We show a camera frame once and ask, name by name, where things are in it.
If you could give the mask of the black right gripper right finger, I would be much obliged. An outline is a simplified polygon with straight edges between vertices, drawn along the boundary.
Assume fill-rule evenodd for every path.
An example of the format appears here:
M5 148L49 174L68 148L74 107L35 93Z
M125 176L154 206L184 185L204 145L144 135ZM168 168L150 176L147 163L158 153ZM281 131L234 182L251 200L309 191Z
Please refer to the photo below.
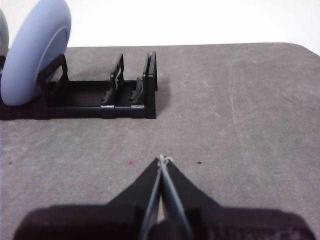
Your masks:
M298 214L270 208L222 206L161 157L163 203L170 220L192 240L314 240Z

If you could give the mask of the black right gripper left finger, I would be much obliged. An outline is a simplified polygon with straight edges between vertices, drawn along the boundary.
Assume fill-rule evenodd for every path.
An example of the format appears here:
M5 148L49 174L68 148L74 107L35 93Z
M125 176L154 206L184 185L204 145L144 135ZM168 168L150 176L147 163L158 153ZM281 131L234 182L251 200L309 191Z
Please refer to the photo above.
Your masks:
M115 198L104 204L67 204L29 212L16 240L136 240L159 183L158 158Z

